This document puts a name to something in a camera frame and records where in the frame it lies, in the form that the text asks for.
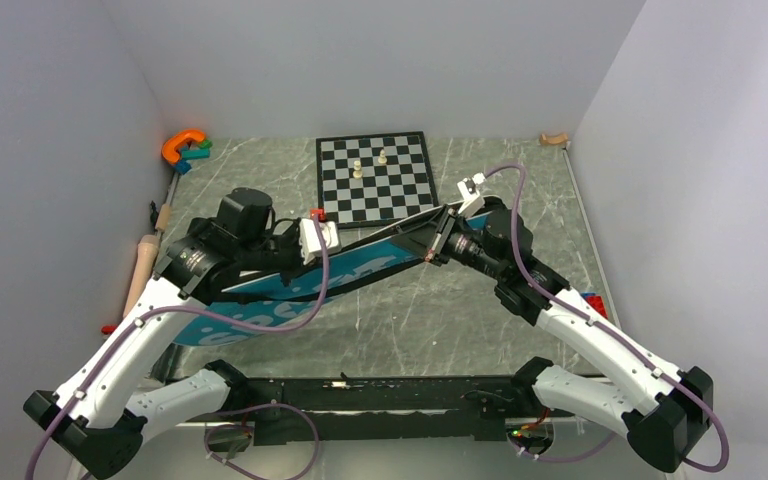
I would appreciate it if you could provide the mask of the blue racket cover bag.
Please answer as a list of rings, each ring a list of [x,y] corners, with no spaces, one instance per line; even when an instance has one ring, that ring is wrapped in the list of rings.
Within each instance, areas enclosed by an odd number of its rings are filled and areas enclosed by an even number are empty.
[[[326,297],[346,294],[424,262],[432,223],[444,206],[458,212],[460,203],[441,205],[410,216],[342,246],[324,265],[316,259],[292,272],[253,272],[241,276],[241,244],[268,237],[265,226],[252,237],[225,226],[242,219],[240,211],[222,209],[196,218],[187,234],[169,246],[155,265],[156,280],[165,280],[178,298],[201,309],[200,315],[176,313],[185,320],[175,345],[199,347],[234,343],[264,333],[311,311],[324,289]]]

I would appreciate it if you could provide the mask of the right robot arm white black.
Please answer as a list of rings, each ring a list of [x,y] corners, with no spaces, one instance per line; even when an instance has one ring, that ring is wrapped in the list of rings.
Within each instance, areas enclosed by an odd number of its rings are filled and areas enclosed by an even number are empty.
[[[517,411],[534,415],[546,407],[598,423],[662,472],[682,464],[718,472],[727,465],[730,445],[714,412],[712,378],[699,367],[681,369],[608,322],[533,256],[530,232],[516,212],[494,211],[477,228],[448,209],[421,243],[426,262],[454,260],[495,280],[494,293],[510,313],[571,346],[610,381],[535,359],[511,388]]]

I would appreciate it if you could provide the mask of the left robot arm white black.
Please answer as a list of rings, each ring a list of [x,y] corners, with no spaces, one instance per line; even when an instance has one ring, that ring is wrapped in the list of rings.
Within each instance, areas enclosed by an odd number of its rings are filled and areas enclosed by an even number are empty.
[[[79,462],[88,477],[108,479],[120,472],[156,435],[191,418],[216,413],[239,417],[247,406],[246,377],[222,361],[153,390],[138,391],[148,369],[195,320],[205,317],[254,333],[297,329],[293,319],[258,324],[212,310],[230,301],[231,290],[248,272],[288,280],[304,267],[330,273],[340,249],[333,222],[318,211],[294,219],[282,233],[269,195],[238,188],[217,213],[197,218],[187,234],[156,262],[131,310],[100,349],[55,391],[36,391],[25,412]]]

